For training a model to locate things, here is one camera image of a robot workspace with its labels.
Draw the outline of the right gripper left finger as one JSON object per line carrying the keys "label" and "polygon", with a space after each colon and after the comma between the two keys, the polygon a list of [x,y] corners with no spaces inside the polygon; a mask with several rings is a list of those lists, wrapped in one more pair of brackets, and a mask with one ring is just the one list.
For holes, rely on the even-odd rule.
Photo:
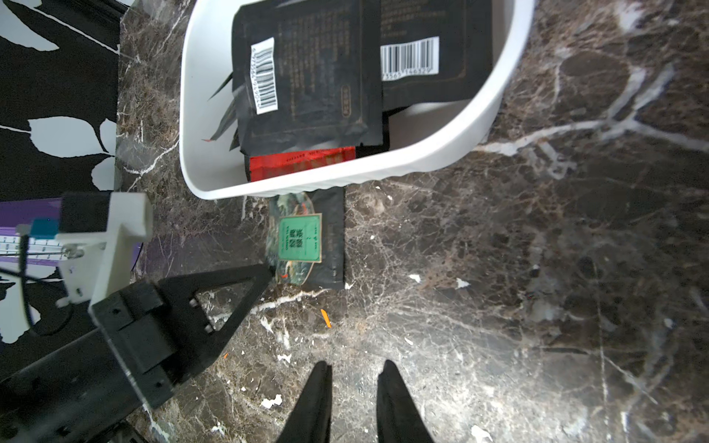
{"label": "right gripper left finger", "polygon": [[327,443],[331,422],[332,366],[319,361],[276,442]]}

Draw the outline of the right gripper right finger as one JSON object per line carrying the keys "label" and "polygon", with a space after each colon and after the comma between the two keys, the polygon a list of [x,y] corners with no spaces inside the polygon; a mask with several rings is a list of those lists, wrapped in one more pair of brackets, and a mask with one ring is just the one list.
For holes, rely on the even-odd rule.
{"label": "right gripper right finger", "polygon": [[378,377],[376,411],[378,442],[434,442],[391,360],[385,361]]}

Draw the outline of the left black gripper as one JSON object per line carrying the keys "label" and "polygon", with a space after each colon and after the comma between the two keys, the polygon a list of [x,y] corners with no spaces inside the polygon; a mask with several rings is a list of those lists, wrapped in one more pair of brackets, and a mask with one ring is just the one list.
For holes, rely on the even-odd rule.
{"label": "left black gripper", "polygon": [[1,383],[4,442],[94,442],[210,367],[273,282],[266,264],[138,282],[99,326]]}

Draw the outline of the small red tea bag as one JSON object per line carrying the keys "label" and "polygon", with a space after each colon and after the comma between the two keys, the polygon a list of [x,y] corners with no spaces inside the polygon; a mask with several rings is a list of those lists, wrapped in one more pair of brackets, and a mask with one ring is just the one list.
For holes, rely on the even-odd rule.
{"label": "small red tea bag", "polygon": [[247,180],[255,182],[356,160],[356,147],[279,153],[245,160]]}

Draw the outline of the black tea bag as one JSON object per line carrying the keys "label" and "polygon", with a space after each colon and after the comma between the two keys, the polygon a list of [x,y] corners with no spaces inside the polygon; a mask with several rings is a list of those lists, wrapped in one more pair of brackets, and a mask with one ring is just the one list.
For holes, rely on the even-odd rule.
{"label": "black tea bag", "polygon": [[383,110],[475,97],[493,68],[489,0],[380,3]]}
{"label": "black tea bag", "polygon": [[232,63],[247,157],[384,142],[380,2],[243,5]]}

